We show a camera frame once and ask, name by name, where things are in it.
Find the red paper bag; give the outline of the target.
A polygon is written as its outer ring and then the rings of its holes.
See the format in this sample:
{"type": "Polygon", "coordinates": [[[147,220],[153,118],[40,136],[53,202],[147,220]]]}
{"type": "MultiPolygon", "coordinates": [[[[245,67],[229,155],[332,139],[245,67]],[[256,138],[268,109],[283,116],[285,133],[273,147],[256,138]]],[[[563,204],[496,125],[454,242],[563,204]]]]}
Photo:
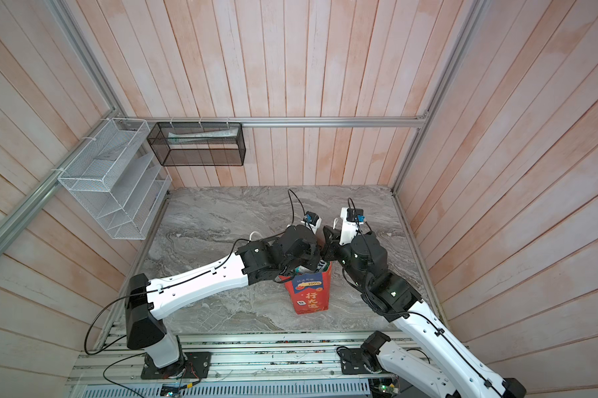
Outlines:
{"type": "Polygon", "coordinates": [[[249,283],[272,281],[283,285],[297,314],[329,307],[331,268],[322,259],[315,233],[289,226],[276,235],[253,240],[239,249],[249,283]]]}

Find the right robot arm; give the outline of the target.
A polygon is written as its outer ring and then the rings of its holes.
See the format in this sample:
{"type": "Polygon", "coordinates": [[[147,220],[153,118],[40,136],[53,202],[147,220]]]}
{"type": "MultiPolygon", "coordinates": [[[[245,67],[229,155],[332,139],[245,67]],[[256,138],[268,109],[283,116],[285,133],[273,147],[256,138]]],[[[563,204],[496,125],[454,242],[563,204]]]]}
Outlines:
{"type": "Polygon", "coordinates": [[[523,397],[526,388],[478,360],[435,315],[420,293],[387,267],[375,234],[323,229],[325,260],[339,262],[361,298],[378,315],[408,334],[426,354],[407,352],[387,334],[374,332],[361,346],[366,371],[399,376],[430,397],[523,397]]]}

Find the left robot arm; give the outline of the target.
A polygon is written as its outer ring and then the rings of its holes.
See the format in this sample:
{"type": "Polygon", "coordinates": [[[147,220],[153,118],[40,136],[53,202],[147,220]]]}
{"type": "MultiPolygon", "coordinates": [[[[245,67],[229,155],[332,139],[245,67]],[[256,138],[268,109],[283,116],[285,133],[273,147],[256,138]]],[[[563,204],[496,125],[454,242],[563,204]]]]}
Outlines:
{"type": "Polygon", "coordinates": [[[128,285],[126,346],[141,350],[159,369],[182,366],[184,353],[164,319],[177,310],[227,290],[262,281],[284,283],[298,268],[317,269],[321,260],[316,230],[290,225],[279,236],[248,240],[224,258],[183,274],[148,279],[134,275],[128,285]]]}

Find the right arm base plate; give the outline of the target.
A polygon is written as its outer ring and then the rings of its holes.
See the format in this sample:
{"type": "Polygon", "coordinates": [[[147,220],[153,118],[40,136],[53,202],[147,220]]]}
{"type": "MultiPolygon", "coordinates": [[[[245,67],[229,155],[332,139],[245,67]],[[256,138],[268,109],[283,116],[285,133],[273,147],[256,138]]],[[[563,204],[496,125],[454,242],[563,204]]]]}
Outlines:
{"type": "Polygon", "coordinates": [[[376,357],[363,348],[339,346],[336,354],[340,358],[340,369],[344,375],[380,374],[384,371],[376,357]]]}

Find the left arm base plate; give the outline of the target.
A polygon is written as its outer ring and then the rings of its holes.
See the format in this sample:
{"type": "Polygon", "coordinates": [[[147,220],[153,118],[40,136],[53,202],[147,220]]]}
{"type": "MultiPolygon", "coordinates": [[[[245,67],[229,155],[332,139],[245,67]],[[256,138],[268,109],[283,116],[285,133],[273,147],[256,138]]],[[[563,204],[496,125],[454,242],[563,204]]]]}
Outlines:
{"type": "Polygon", "coordinates": [[[158,368],[146,354],[141,380],[204,379],[209,374],[211,357],[210,352],[187,351],[183,352],[182,358],[175,363],[158,368]]]}

